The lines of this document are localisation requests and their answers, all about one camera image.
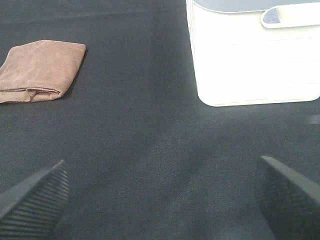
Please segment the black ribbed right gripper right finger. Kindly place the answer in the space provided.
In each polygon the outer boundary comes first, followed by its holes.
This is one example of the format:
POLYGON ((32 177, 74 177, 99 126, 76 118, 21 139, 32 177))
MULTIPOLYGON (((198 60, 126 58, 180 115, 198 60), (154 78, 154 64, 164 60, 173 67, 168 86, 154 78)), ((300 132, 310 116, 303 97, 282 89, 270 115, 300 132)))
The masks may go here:
POLYGON ((257 162, 255 197, 277 240, 320 238, 320 186, 271 156, 257 162))

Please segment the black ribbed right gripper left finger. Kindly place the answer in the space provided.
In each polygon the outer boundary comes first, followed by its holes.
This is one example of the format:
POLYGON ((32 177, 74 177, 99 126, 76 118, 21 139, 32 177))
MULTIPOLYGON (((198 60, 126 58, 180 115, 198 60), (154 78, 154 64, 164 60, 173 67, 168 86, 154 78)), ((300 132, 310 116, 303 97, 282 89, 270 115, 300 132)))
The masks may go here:
POLYGON ((64 160, 55 160, 0 195, 2 240, 48 240, 69 200, 64 160))

